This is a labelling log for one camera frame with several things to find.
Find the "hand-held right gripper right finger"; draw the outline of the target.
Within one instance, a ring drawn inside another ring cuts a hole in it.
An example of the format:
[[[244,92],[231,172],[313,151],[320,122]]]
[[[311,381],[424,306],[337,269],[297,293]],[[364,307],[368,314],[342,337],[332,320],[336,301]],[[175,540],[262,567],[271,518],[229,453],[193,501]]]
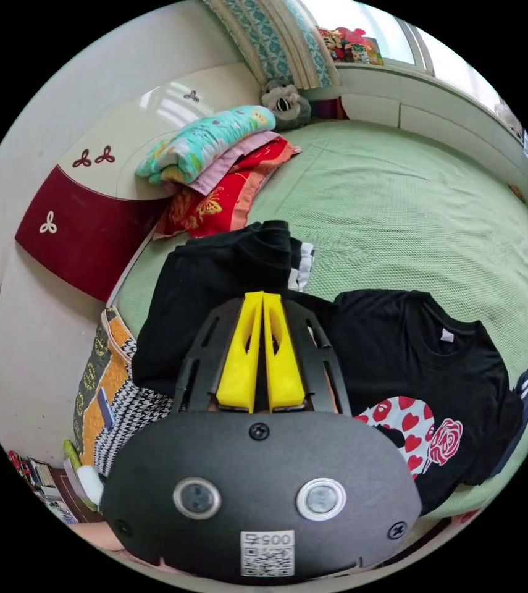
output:
[[[263,324],[269,411],[301,409],[305,391],[280,295],[263,294]]]

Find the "person's right hand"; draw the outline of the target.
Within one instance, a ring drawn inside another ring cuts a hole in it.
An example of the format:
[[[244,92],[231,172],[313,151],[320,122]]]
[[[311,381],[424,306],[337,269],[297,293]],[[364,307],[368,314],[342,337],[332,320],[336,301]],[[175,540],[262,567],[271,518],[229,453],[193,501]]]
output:
[[[71,530],[90,544],[109,552],[125,550],[109,525],[105,522],[70,524]]]

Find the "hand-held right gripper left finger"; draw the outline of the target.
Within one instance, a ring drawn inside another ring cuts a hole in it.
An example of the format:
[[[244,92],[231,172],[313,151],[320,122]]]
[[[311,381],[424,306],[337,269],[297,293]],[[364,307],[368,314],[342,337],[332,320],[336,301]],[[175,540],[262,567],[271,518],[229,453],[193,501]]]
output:
[[[263,295],[246,293],[241,302],[216,392],[220,408],[254,412]]]

